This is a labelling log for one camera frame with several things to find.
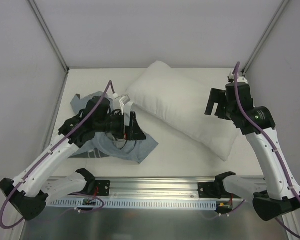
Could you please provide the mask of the grey striped pillowcase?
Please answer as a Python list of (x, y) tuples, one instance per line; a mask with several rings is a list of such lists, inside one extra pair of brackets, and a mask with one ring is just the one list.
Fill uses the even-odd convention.
[[(84, 98), (76, 94), (70, 102), (73, 112), (77, 115), (80, 110), (86, 107), (89, 100), (102, 95), (102, 91), (92, 93)], [(96, 133), (92, 140), (88, 141), (70, 158), (114, 157), (140, 164), (159, 145), (152, 136), (145, 132), (144, 134), (146, 136), (145, 140), (126, 141), (115, 139), (110, 133)]]

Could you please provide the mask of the white pillow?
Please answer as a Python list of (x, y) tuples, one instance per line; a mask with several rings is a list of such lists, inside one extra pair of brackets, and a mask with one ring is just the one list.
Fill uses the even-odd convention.
[(238, 135), (231, 121), (205, 115), (211, 88), (162, 61), (151, 64), (126, 94), (142, 110), (202, 143), (227, 161)]

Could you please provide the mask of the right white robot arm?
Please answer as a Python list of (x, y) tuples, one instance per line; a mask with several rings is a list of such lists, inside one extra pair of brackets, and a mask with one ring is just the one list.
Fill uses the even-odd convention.
[(275, 121), (265, 106), (254, 106), (247, 83), (229, 83), (224, 90), (212, 88), (205, 114), (232, 121), (251, 145), (262, 173), (265, 187), (245, 180), (234, 172), (215, 177), (214, 182), (200, 187), (212, 198), (230, 195), (249, 202), (263, 221), (269, 221), (300, 209), (300, 186), (287, 166), (278, 141)]

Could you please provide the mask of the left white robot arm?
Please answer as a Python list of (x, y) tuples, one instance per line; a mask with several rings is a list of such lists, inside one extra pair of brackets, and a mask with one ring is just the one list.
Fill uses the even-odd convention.
[(48, 182), (48, 179), (71, 155), (76, 153), (97, 133), (111, 134), (115, 139), (126, 141), (146, 140), (139, 127), (136, 113), (129, 114), (125, 125), (122, 107), (111, 109), (110, 101), (101, 96), (90, 99), (77, 115), (66, 120), (58, 130), (54, 142), (20, 175), (0, 181), (0, 189), (22, 216), (31, 221), (55, 200), (73, 193), (96, 197), (95, 176), (85, 168), (76, 170), (69, 177)]

